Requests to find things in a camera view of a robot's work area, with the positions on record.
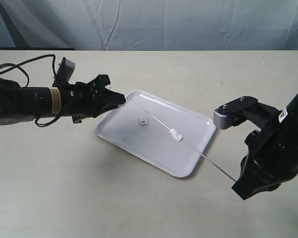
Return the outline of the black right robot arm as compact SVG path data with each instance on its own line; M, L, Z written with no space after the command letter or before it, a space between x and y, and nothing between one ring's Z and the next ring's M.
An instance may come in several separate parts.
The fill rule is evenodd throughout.
M246 139L248 153L232 186L243 200L273 191L298 174L298 93L259 131Z

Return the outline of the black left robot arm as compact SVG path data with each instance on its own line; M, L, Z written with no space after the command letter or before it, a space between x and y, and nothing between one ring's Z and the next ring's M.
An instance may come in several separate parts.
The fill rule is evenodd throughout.
M109 84L109 76L103 74L88 83L53 87L21 87L0 78L0 125L34 121L46 127L61 117L71 117L73 123L96 118L126 102L123 94L107 88Z

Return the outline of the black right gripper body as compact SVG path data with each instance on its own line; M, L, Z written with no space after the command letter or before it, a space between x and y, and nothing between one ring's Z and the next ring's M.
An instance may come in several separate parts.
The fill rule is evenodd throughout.
M298 174L298 121L268 121L245 139L248 153L241 172L258 174L258 181L284 183Z

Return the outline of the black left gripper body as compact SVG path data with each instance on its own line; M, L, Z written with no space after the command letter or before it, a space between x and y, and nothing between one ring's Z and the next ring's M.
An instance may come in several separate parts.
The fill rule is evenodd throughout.
M88 83L77 82L60 86L61 116L93 118L93 113L98 108L111 106L103 102L103 90L109 84L109 76L100 74Z

